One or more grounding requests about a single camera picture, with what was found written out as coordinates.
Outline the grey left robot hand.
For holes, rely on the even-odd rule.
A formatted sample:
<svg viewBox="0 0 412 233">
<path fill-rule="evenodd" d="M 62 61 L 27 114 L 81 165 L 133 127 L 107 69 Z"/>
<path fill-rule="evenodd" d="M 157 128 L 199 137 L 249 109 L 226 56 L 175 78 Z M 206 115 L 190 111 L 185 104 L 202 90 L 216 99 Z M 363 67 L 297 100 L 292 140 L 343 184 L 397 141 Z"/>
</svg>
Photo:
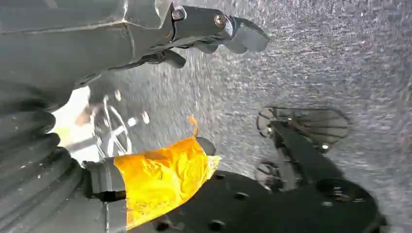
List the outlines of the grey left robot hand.
<svg viewBox="0 0 412 233">
<path fill-rule="evenodd" d="M 109 70 L 180 68 L 175 47 L 244 53 L 268 42 L 249 20 L 170 0 L 1 1 L 1 232 L 126 232 L 114 159 L 81 166 L 51 132 L 74 89 Z"/>
</svg>

